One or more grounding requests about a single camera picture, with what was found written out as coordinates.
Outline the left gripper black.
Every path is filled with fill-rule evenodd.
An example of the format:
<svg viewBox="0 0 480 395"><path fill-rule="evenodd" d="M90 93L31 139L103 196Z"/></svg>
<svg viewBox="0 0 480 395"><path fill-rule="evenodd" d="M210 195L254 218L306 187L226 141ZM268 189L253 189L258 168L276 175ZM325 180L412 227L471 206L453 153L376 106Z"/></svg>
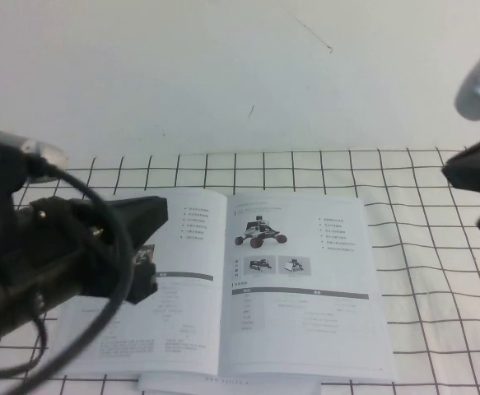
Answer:
<svg viewBox="0 0 480 395"><path fill-rule="evenodd" d="M168 221L164 197L108 201L136 253ZM128 260L120 261L121 238L93 202L46 197L15 212L4 244L4 277L17 289L107 298L118 286ZM134 266L126 301L139 304L158 289L156 264Z"/></svg>

